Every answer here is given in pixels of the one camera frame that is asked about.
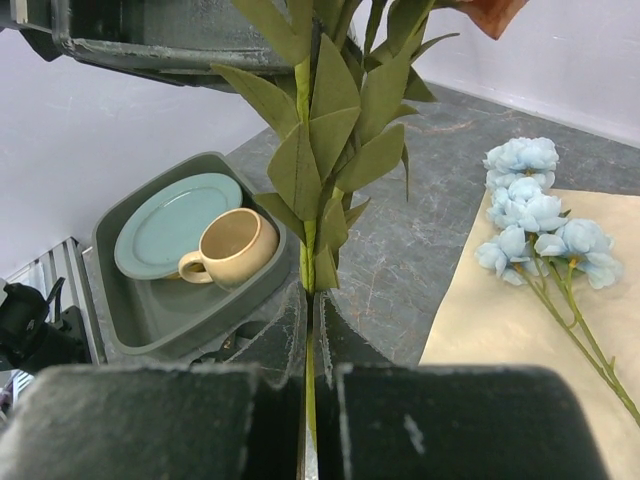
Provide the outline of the brown rose stem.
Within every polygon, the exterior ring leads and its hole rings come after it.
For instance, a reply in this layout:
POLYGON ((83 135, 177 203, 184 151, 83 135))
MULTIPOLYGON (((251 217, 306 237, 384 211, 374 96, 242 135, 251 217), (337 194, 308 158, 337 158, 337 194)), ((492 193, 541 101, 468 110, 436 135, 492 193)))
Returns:
POLYGON ((375 1, 365 41, 349 35, 355 1, 239 1, 236 8, 291 68, 270 80, 232 66, 215 71, 267 122, 280 143, 257 203, 300 241, 309 303, 338 287, 341 247, 363 213, 353 194, 409 163, 401 118, 433 94, 414 62, 438 0, 375 1))

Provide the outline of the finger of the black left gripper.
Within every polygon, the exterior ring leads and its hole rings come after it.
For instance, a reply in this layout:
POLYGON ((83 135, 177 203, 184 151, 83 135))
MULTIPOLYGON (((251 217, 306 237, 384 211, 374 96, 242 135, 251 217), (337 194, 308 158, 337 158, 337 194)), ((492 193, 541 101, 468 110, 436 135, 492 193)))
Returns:
POLYGON ((54 44, 81 63, 222 91, 214 64, 269 80, 293 74, 230 1, 53 1, 51 13, 54 44))

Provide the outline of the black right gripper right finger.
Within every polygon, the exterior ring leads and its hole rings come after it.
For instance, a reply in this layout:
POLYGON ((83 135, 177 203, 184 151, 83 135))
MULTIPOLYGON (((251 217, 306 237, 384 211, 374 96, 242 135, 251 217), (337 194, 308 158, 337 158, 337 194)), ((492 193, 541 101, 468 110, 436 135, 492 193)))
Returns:
POLYGON ((604 479, 576 396, 533 366, 396 366, 315 299, 323 479, 604 479))

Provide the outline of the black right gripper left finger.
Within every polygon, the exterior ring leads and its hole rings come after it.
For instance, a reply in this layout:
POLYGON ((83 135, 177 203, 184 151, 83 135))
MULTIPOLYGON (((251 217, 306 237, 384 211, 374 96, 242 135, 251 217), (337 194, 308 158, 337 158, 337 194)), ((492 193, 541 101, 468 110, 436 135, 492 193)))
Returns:
POLYGON ((39 373, 1 434, 5 479, 298 479, 306 298, 228 361, 39 373))

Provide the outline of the black printed ribbon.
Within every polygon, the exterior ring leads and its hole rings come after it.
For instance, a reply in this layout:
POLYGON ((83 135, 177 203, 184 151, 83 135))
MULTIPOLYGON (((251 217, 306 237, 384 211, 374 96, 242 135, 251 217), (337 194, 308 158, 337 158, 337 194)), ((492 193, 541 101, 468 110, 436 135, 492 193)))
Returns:
POLYGON ((206 352, 191 362, 192 365, 204 363, 223 363, 248 345, 265 327, 266 321, 247 321, 232 331, 217 350, 206 352))

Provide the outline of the orange wrapping paper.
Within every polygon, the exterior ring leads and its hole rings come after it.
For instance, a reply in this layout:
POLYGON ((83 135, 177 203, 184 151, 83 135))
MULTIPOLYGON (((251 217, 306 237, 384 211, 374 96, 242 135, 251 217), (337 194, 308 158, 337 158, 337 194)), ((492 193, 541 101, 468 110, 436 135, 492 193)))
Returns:
MULTIPOLYGON (((594 290, 574 282, 576 303, 632 400, 639 399, 639 199, 554 190, 573 216, 597 222, 614 239, 622 279, 594 290)), ((436 313, 424 364, 532 364, 556 371, 578 397, 612 479, 639 476, 639 428, 617 396, 527 286, 512 286, 474 257, 495 230, 483 196, 452 283, 436 313)))

